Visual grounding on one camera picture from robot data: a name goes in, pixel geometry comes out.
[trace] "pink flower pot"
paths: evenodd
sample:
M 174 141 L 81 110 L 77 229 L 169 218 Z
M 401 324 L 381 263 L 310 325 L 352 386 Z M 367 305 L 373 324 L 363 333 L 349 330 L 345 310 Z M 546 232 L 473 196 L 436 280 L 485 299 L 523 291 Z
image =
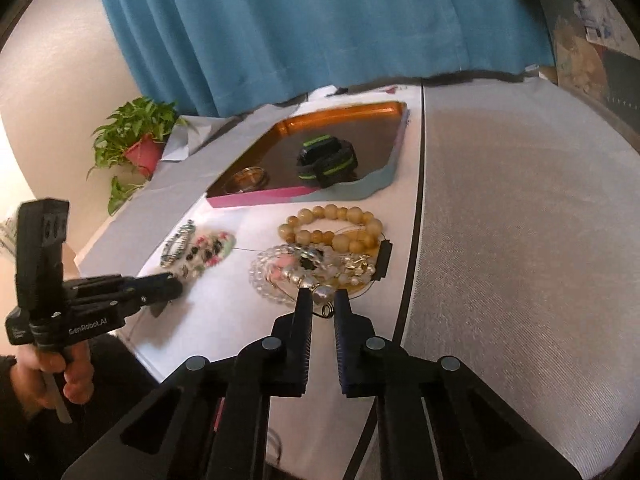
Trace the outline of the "pink flower pot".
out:
M 149 178 L 156 170 L 158 160 L 162 157 L 163 147 L 164 144 L 155 142 L 151 134 L 146 134 L 124 152 L 124 156 L 138 168 L 142 175 Z

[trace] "white table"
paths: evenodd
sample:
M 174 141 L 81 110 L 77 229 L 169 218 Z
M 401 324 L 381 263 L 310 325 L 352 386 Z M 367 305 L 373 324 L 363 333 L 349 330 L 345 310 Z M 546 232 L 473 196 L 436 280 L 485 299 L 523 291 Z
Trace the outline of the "white table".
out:
M 298 115 L 345 104 L 389 100 L 406 102 L 410 110 L 393 184 L 365 200 L 337 203 L 346 207 L 358 205 L 373 212 L 382 220 L 385 235 L 394 244 L 386 278 L 351 302 L 354 312 L 371 318 L 377 334 L 386 338 L 392 337 L 398 318 L 412 243 L 420 173 L 421 99 L 420 86 L 404 86 L 395 94 L 371 91 L 312 98 L 296 112 Z M 237 248 L 159 318 L 143 310 L 121 330 L 129 349 L 158 380 L 164 380 L 192 355 L 203 355 L 210 361 L 235 356 L 248 343 L 268 335 L 276 317 L 290 312 L 251 288 L 248 267 L 256 251 L 281 243 L 276 227 L 304 206 L 286 203 L 213 209 L 202 197 L 187 212 L 178 226 L 193 219 L 197 226 L 229 231 L 237 238 Z M 319 221 L 314 228 L 335 230 L 339 226 Z M 163 240 L 158 241 L 158 248 L 140 275 L 159 270 Z M 271 402 L 270 428 L 283 442 L 281 468 L 305 480 L 342 478 L 371 405 L 372 399 L 347 400 L 341 394 L 333 321 L 314 318 L 306 394 L 301 399 L 274 398 Z

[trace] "orange tray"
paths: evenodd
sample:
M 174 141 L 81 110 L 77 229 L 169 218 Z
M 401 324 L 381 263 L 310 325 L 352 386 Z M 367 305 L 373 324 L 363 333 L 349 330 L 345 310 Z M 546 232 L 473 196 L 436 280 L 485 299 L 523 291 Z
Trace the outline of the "orange tray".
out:
M 207 189 L 207 199 L 213 207 L 225 207 L 322 200 L 318 194 L 328 194 L 328 198 L 334 200 L 359 200 L 369 196 L 393 180 L 388 181 L 389 171 L 383 170 L 397 161 L 407 117 L 405 103 L 388 101 L 330 108 L 280 121 L 220 175 Z M 348 140 L 353 145 L 358 167 L 352 182 L 326 189 L 301 185 L 296 170 L 298 152 L 304 142 L 321 135 Z M 268 183 L 258 191 L 225 193 L 225 184 L 233 175 L 252 166 L 266 171 Z

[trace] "teal curtain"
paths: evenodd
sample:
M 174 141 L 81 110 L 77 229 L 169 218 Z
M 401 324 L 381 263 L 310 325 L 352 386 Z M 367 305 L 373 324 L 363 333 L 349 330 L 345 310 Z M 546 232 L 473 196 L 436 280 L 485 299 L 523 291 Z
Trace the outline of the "teal curtain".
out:
M 553 64 L 524 0 L 103 0 L 144 94 L 231 116 L 335 84 Z

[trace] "white wall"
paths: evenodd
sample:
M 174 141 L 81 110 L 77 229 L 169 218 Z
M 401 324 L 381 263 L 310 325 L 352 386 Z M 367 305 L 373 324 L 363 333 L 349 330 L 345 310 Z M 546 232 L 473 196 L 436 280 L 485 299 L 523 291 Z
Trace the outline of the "white wall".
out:
M 24 200 L 31 199 L 33 199 L 33 193 L 15 161 L 0 116 L 0 221 L 4 220 L 5 212 L 9 209 Z M 14 272 L 14 264 L 0 256 L 0 318 L 2 320 L 15 306 Z M 10 352 L 9 343 L 4 330 L 0 332 L 0 354 L 5 354 Z
M 0 51 L 7 137 L 34 195 L 71 202 L 76 252 L 107 218 L 111 173 L 85 179 L 90 134 L 138 95 L 101 0 L 34 0 Z

